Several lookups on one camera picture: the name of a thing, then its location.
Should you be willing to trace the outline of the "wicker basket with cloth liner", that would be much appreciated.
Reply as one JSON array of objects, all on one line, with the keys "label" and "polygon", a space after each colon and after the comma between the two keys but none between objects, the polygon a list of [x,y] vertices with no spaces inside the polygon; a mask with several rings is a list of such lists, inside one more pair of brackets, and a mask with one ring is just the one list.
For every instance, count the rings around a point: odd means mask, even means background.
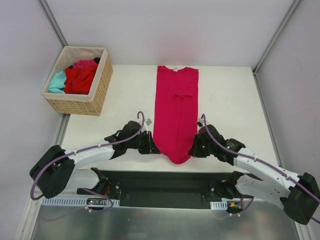
[{"label": "wicker basket with cloth liner", "polygon": [[[71,64],[85,59],[100,58],[88,94],[50,93],[48,87],[54,75]],[[65,46],[57,58],[42,89],[43,97],[60,114],[100,116],[105,102],[113,68],[104,47]]]}]

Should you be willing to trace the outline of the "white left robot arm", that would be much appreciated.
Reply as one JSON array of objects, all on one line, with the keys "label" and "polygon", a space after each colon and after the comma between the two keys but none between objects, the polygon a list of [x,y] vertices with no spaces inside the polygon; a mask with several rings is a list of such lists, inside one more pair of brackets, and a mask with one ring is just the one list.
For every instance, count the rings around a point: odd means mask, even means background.
[{"label": "white left robot arm", "polygon": [[110,191],[108,179],[93,165],[121,157],[129,149],[142,155],[159,154],[148,130],[151,123],[149,118],[140,122],[129,121],[99,143],[81,149],[63,149],[60,145],[50,147],[29,172],[33,188],[39,188],[47,199],[64,190],[76,190],[79,195],[107,196]]}]

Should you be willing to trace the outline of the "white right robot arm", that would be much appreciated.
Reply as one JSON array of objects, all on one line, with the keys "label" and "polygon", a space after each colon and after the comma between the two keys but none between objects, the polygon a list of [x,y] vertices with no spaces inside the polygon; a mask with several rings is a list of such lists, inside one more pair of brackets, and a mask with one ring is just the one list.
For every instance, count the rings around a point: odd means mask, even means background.
[{"label": "white right robot arm", "polygon": [[214,192],[227,199],[238,195],[252,196],[284,211],[293,221],[307,225],[320,205],[320,189],[315,177],[298,174],[259,158],[236,139],[224,137],[209,124],[194,136],[190,155],[195,158],[215,156],[219,161],[247,173],[233,171],[214,187]]}]

